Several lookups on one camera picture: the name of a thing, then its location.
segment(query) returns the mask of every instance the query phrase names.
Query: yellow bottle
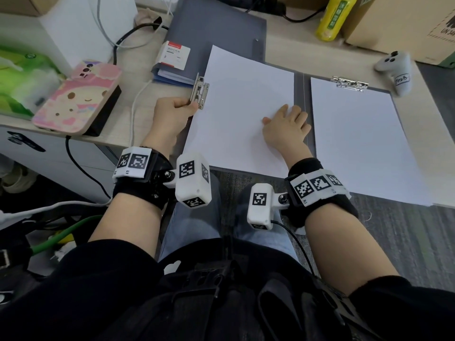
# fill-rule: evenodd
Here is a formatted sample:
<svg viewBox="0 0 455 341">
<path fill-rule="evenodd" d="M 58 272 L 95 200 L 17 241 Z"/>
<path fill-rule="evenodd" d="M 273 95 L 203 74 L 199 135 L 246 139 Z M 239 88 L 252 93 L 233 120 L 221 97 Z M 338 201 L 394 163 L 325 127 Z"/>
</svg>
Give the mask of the yellow bottle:
<svg viewBox="0 0 455 341">
<path fill-rule="evenodd" d="M 334 40 L 357 0 L 330 0 L 316 30 L 316 36 L 326 42 Z"/>
</svg>

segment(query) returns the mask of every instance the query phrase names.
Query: leg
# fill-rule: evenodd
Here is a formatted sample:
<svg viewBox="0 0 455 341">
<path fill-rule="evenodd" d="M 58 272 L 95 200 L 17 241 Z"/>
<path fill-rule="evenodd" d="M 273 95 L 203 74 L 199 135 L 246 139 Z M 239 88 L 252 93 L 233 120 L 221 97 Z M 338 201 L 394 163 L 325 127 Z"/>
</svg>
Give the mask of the leg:
<svg viewBox="0 0 455 341">
<path fill-rule="evenodd" d="M 210 174 L 212 201 L 205 207 L 191 209 L 177 203 L 161 245 L 162 260 L 175 250 L 202 239 L 220 238 L 220 182 Z"/>
<path fill-rule="evenodd" d="M 280 225 L 274 224 L 273 229 L 265 230 L 253 229 L 247 223 L 247 212 L 252 187 L 252 184 L 247 185 L 238 198 L 235 212 L 234 236 L 244 241 L 249 241 L 282 251 L 292 256 L 298 262 L 299 259 L 297 258 L 297 254 L 295 253 L 294 247 L 289 239 L 289 235 Z M 273 219 L 275 221 L 282 222 L 279 211 L 275 211 Z"/>
</svg>

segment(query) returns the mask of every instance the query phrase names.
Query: phone case with cartoon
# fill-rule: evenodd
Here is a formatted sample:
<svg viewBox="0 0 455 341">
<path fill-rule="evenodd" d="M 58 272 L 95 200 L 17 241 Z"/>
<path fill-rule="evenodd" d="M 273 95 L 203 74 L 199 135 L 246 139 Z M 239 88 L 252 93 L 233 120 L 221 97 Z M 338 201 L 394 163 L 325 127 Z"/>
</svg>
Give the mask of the phone case with cartoon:
<svg viewBox="0 0 455 341">
<path fill-rule="evenodd" d="M 119 83 L 113 64 L 85 60 L 35 114 L 32 123 L 68 135 L 82 135 Z"/>
</svg>

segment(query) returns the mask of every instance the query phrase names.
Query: gray carpet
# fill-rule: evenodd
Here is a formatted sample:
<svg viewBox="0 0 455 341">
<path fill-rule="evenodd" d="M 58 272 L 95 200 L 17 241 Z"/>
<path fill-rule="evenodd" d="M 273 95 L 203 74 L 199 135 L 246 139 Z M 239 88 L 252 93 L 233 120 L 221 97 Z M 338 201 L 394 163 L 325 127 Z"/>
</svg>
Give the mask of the gray carpet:
<svg viewBox="0 0 455 341">
<path fill-rule="evenodd" d="M 270 183 L 276 192 L 285 191 L 280 179 L 213 173 L 221 183 L 224 234 L 232 231 L 238 194 L 252 180 Z M 414 206 L 361 194 L 353 194 L 352 202 L 359 210 L 359 219 L 402 276 L 414 285 L 455 292 L 455 210 Z M 316 268 L 306 237 L 298 238 Z M 294 248 L 300 262 L 308 268 L 296 244 Z"/>
</svg>

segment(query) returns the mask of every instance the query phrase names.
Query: black wrist strap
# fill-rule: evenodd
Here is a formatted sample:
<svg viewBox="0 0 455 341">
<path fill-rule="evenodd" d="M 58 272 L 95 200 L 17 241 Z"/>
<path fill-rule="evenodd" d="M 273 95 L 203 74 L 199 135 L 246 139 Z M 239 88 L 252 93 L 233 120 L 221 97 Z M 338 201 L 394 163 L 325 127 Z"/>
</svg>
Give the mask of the black wrist strap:
<svg viewBox="0 0 455 341">
<path fill-rule="evenodd" d="M 295 193 L 294 189 L 290 186 L 289 182 L 301 174 L 308 174 L 319 169 L 323 169 L 323 167 L 321 165 L 321 162 L 316 158 L 306 158 L 293 165 L 291 170 L 289 170 L 289 177 L 286 179 L 288 185 L 288 193 L 293 194 L 294 196 L 294 198 L 291 197 L 291 200 L 299 200 L 299 197 Z M 339 206 L 346 212 L 354 215 L 356 218 L 359 217 L 357 209 L 344 194 L 339 194 L 324 200 L 316 201 L 315 203 L 306 207 L 303 205 L 295 206 L 294 204 L 291 204 L 287 210 L 282 211 L 282 214 L 287 216 L 295 227 L 303 227 L 305 226 L 307 217 L 312 212 L 314 212 L 319 207 L 327 205 L 328 203 L 333 203 Z"/>
<path fill-rule="evenodd" d="M 169 160 L 160 152 L 153 149 L 145 177 L 143 179 L 130 177 L 118 178 L 112 198 L 118 193 L 133 195 L 150 202 L 162 210 L 174 195 L 174 189 L 169 189 L 163 185 L 163 182 L 168 180 L 164 176 L 164 173 L 172 169 L 173 167 Z"/>
</svg>

